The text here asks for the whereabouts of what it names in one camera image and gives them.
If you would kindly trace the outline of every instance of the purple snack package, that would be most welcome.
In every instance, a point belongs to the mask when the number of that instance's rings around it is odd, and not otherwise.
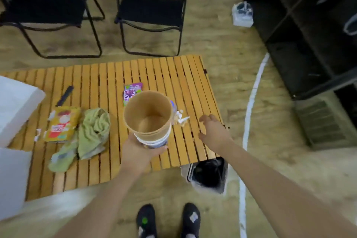
[[[133,83],[130,85],[126,85],[124,87],[124,106],[128,103],[128,101],[134,97],[137,93],[142,91],[142,83]]]

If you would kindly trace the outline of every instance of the hand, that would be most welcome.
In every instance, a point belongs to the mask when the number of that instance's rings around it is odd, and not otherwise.
[[[167,146],[149,149],[141,144],[133,133],[130,133],[123,145],[121,167],[135,175],[141,175],[151,159],[162,154],[165,150],[167,150]]]
[[[228,130],[212,114],[203,115],[199,121],[206,127],[206,134],[199,133],[199,139],[216,154],[224,157],[225,151],[234,144]]]

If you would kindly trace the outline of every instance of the white foam block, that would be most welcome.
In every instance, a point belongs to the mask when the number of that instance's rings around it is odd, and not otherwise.
[[[0,147],[10,144],[44,97],[37,87],[0,76]]]
[[[0,220],[17,215],[24,205],[31,155],[0,148]]]

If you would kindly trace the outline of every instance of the white floor tape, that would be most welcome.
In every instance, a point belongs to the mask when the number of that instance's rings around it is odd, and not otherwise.
[[[260,64],[259,71],[255,79],[252,92],[250,93],[249,102],[247,105],[247,112],[245,116],[244,134],[243,134],[243,149],[245,150],[248,149],[250,118],[252,115],[255,96],[257,95],[260,79],[262,77],[264,67],[269,60],[269,57],[270,57],[269,53],[266,53],[262,63]],[[246,230],[247,218],[246,218],[246,202],[245,202],[246,191],[247,190],[244,182],[241,179],[239,179],[239,229],[240,229],[241,238],[247,238],[247,230]]]

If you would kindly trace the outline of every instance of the wooden slatted table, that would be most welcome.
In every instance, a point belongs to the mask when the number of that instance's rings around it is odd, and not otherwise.
[[[45,99],[17,133],[9,148],[33,151],[27,200],[82,188],[109,181],[120,167],[121,147],[128,130],[122,119],[124,85],[143,83],[143,90],[155,90],[174,101],[189,123],[184,127],[174,125],[168,139],[169,149],[152,160],[147,171],[177,167],[216,157],[199,140],[198,122],[202,114],[214,114],[220,118],[216,99],[197,55],[148,58],[116,63],[75,65],[49,69],[8,72],[1,75],[36,86],[46,93]],[[65,89],[74,90],[64,105],[78,106],[86,110],[101,107],[110,113],[111,128],[107,149],[90,160],[75,161],[65,173],[52,173],[48,168],[51,156],[62,144],[45,143],[42,138],[34,142],[36,129],[46,130],[47,118]]]

